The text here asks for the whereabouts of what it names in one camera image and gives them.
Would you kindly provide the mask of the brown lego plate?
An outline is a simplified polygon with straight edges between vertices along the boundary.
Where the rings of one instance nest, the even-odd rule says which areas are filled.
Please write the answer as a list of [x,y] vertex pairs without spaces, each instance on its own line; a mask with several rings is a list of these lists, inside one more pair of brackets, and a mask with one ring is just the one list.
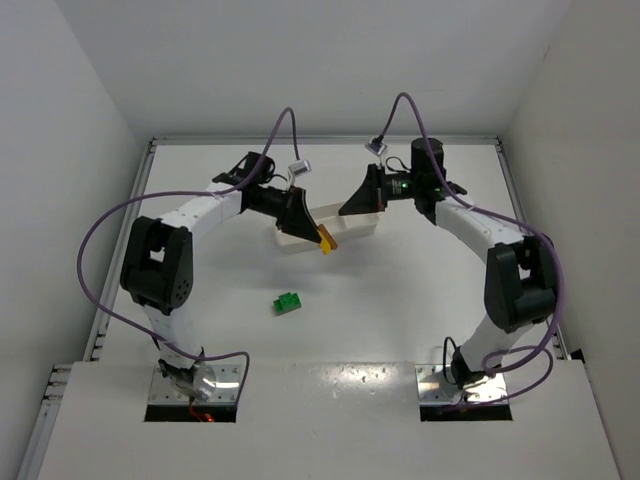
[[322,240],[322,238],[327,238],[327,239],[331,239],[331,240],[335,241],[333,236],[330,234],[329,230],[323,224],[320,224],[318,226],[318,233],[319,233],[319,235],[321,237],[321,240]]

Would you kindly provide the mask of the green lego brick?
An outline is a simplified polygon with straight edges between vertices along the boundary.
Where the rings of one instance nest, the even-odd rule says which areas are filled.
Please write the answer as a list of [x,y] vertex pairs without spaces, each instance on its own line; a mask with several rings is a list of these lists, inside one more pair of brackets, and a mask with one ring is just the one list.
[[299,309],[302,304],[300,297],[295,292],[287,292],[278,298],[282,312],[290,312]]
[[289,297],[279,297],[273,302],[274,312],[277,316],[289,313],[296,307],[296,303]]

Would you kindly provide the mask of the yellow curved lego brick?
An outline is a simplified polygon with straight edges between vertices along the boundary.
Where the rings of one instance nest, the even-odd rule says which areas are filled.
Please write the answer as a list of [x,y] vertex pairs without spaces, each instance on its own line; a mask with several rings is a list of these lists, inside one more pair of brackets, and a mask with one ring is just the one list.
[[319,243],[319,247],[324,255],[329,255],[332,251],[337,249],[337,244],[334,240],[322,238]]

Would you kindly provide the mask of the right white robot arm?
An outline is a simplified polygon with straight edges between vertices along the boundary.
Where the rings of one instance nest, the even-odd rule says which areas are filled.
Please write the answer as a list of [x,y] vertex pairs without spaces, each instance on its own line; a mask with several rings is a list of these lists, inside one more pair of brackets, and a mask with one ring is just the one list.
[[556,268],[544,243],[478,211],[467,191],[447,180],[444,148],[435,138],[411,143],[411,164],[394,170],[370,164],[362,185],[343,204],[342,216],[382,212],[389,202],[413,201],[434,226],[467,246],[485,265],[485,315],[455,347],[444,376],[458,388],[480,380],[557,303]]

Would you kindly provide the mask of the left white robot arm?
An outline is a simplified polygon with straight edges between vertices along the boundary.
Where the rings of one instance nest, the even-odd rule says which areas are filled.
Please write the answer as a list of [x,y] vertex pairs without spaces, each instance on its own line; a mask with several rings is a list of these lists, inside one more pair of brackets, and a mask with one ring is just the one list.
[[223,222],[247,211],[274,218],[285,234],[321,247],[329,241],[311,217],[302,188],[269,186],[275,163],[247,153],[230,171],[217,175],[204,195],[156,218],[141,216],[131,227],[120,285],[139,305],[157,335],[161,374],[192,399],[215,391],[195,322],[185,304],[194,285],[194,250]]

